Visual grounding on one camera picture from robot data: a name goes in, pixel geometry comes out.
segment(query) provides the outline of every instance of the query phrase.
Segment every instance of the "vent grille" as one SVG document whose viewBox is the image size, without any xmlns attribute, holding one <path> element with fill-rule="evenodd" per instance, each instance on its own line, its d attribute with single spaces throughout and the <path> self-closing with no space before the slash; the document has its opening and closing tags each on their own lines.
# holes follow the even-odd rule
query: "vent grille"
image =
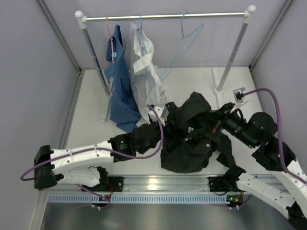
<svg viewBox="0 0 307 230">
<path fill-rule="evenodd" d="M 106 203 L 92 194 L 50 194 L 50 203 Z M 218 195 L 126 195 L 113 194 L 112 204 L 229 204 Z"/>
</svg>

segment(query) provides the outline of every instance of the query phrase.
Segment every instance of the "black cloth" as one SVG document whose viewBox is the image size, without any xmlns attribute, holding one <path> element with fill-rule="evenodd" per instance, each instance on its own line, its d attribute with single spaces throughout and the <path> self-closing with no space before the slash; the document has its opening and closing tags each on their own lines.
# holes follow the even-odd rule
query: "black cloth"
<svg viewBox="0 0 307 230">
<path fill-rule="evenodd" d="M 169 114 L 161 150 L 162 168 L 176 173 L 199 172 L 216 150 L 223 153 L 219 162 L 227 167 L 235 164 L 228 136 L 213 134 L 201 121 L 201 115 L 211 111 L 211 106 L 200 93 L 193 92 L 181 107 L 173 102 L 166 106 Z"/>
</svg>

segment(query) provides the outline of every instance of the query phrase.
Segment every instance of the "gray wall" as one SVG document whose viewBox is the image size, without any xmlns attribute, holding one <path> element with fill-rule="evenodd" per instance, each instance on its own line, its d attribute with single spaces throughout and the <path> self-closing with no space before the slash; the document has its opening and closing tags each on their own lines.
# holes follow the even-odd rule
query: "gray wall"
<svg viewBox="0 0 307 230">
<path fill-rule="evenodd" d="M 81 10 L 89 17 L 124 16 L 146 14 L 198 13 L 198 12 L 237 12 L 248 5 L 257 7 L 246 37 L 242 41 L 235 59 L 236 65 L 251 63 L 271 23 L 285 0 L 45 0 L 63 32 L 70 48 L 81 67 L 93 67 L 90 53 L 82 32 L 74 17 Z M 182 66 L 226 65 L 241 28 L 242 18 L 211 18 L 185 20 L 186 33 L 191 33 L 204 23 L 203 31 L 182 62 Z M 121 25 L 124 42 L 128 38 L 130 22 L 110 22 L 113 32 L 115 24 Z M 96 53 L 103 67 L 105 61 L 108 33 L 105 22 L 88 24 Z M 154 63 L 165 66 L 181 39 L 180 20 L 144 21 L 143 29 L 154 45 Z"/>
<path fill-rule="evenodd" d="M 77 78 L 35 0 L 1 1 L 0 70 L 0 229 L 23 230 L 37 191 L 19 177 L 58 145 Z"/>
<path fill-rule="evenodd" d="M 307 171 L 307 1 L 296 0 L 258 61 L 254 75 L 257 87 L 276 93 L 281 108 L 283 139 Z M 261 93 L 265 111 L 273 117 L 275 107 Z"/>
</svg>

